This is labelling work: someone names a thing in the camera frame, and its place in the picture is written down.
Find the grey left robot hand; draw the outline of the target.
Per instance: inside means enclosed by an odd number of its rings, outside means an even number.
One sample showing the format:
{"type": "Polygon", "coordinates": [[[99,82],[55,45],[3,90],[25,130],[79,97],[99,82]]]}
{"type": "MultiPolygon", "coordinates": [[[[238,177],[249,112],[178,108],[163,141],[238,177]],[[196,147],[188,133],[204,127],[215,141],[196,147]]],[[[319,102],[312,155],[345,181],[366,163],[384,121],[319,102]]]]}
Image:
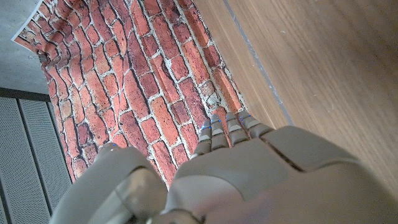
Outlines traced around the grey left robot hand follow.
{"type": "Polygon", "coordinates": [[[348,151],[246,111],[205,121],[166,185],[135,148],[107,143],[51,223],[396,223],[397,200],[348,151]]]}

